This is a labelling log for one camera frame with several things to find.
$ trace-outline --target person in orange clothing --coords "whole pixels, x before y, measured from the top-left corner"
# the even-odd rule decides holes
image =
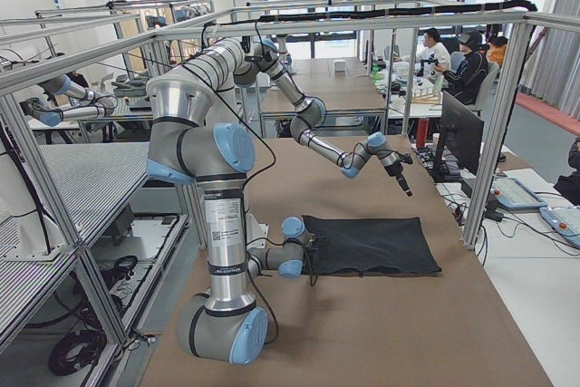
[[[506,57],[506,49],[508,48],[508,39],[505,36],[491,36],[488,40],[488,61],[491,63],[498,63],[499,68],[504,63]]]

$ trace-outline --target man in white shirt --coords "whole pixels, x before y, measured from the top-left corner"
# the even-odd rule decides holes
[[[437,65],[443,66],[445,70],[450,68],[450,53],[441,42],[441,35],[437,29],[431,27],[423,32],[423,46],[425,49],[423,49],[420,53],[417,53],[415,63],[421,63],[421,61],[423,61],[422,67],[424,77],[430,78],[441,75],[440,72],[433,68],[435,66],[435,60],[437,60]],[[409,56],[403,56],[402,58],[395,57],[394,61],[408,62]]]

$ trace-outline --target label on robot arm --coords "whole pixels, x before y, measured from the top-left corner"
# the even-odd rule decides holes
[[[241,202],[239,199],[213,199],[205,201],[206,222],[213,247],[226,247],[241,243]]]

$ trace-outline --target folded black fabric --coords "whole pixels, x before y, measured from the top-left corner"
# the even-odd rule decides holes
[[[302,218],[308,231],[317,237],[312,251],[316,274],[432,274],[441,270],[431,255],[419,218]]]

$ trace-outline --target red carpet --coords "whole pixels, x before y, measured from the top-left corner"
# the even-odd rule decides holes
[[[553,108],[546,102],[519,92],[517,94],[516,104],[532,111],[545,120],[553,122],[556,126],[574,133],[576,136],[580,136],[580,121],[572,118],[570,115],[566,115],[556,108]]]

